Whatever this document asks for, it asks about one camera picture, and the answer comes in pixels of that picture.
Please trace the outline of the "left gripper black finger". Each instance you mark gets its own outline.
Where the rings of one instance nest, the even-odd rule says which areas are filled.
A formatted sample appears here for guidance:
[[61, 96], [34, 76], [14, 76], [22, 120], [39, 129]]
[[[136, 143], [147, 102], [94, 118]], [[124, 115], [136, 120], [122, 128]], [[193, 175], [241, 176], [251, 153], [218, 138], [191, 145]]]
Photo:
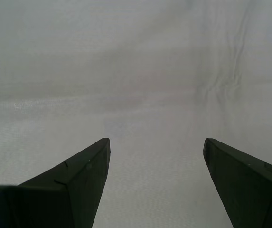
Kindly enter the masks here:
[[233, 227], [272, 228], [272, 165], [212, 138], [203, 156]]
[[0, 228], [92, 227], [109, 162], [102, 138], [20, 185], [0, 185]]

